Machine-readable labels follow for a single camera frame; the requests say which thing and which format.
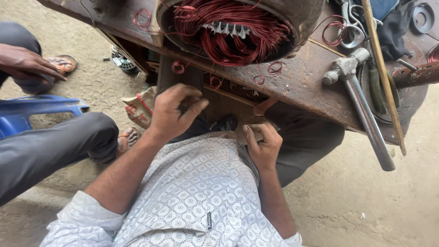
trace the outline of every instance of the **orange sandal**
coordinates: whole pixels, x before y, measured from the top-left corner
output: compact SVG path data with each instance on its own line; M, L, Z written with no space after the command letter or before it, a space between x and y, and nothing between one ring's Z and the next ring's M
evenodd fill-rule
M137 134L139 135L139 132L137 131L136 128L131 127L133 129L133 132L137 132ZM126 153L128 151L128 137L130 136L130 134L127 134L126 131L124 131L122 134L120 134L118 136L122 137L122 148L120 148L119 146L117 147L117 155L116 158L119 158L122 154Z
M56 58L63 58L65 60L69 61L72 65L72 68L66 68L65 64L55 65L55 67L60 71L60 74L62 76L67 76L67 75L71 74L73 71L75 71L75 69L77 67L77 62L73 57L71 57L69 55L59 55L59 56L56 56Z

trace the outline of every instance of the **man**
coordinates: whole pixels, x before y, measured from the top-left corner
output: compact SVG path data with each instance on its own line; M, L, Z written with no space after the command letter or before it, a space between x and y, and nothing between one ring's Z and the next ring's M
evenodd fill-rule
M209 104L201 96L183 84L161 93L143 137L77 192L40 246L300 246L281 185L339 145L343 128L271 99L254 111L282 130L244 125L247 152L232 131L190 137ZM193 102L184 113L182 101Z
M0 22L0 86L12 77L25 93L48 90L76 68L69 56L44 59L36 38L15 22ZM103 113L85 113L47 130L0 139L0 207L55 171L90 157L112 162L126 152L138 132L118 137L115 122Z

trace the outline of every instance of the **sandal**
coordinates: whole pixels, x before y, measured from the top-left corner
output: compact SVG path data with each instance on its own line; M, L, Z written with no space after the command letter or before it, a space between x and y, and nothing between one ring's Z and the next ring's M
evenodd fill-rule
M139 135L137 137L137 139L139 140L140 138L140 133L139 131L137 131L136 128L131 127L133 129L133 132L137 132L137 134ZM122 137L122 148L120 148L119 146L117 147L117 154L116 154L116 158L119 158L122 154L126 153L128 151L128 137L130 136L130 134L127 134L126 131L124 131L122 134L120 134L117 138Z
M235 115L227 115L223 117L220 121L215 122L210 130L212 132L216 131L235 131L238 127L238 118Z
M63 65L55 65L55 67L60 71L60 74L62 76L65 77L65 76L71 74L73 71L76 70L76 67L77 67L78 63L76 62L76 60L73 57L71 57L69 55L59 55L59 56L56 56L56 58L63 58L65 60L69 61L71 63L71 65L72 65L71 68L66 68L65 64L63 64Z

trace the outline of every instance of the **concrete floor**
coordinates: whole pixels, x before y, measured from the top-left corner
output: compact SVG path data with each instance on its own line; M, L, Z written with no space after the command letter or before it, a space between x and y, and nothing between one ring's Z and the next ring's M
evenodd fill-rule
M57 83L51 94L84 99L91 111L109 115L121 130L132 125L120 98L139 92L142 81L102 61L109 57L108 43L93 28L35 0L0 0L0 6L0 20L26 26L39 39L45 57L70 54L79 62L69 81ZM210 120L235 113L240 124L259 121L251 118L250 107L205 94L212 102L207 111ZM0 90L1 99L23 95L11 80ZM304 245L439 246L438 105L439 86L432 85L406 136L408 155L389 146L396 171L382 171L367 137L347 132L340 147L284 189ZM56 121L57 117L43 122ZM85 160L1 207L0 246L38 246L56 213L102 169Z

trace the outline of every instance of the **patterned white shirt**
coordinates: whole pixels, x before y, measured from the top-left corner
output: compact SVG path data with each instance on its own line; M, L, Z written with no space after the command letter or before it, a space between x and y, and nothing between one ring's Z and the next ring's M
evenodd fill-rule
M261 212L254 164L234 132L165 145L129 212L119 215L78 191L49 224L41 247L298 247Z

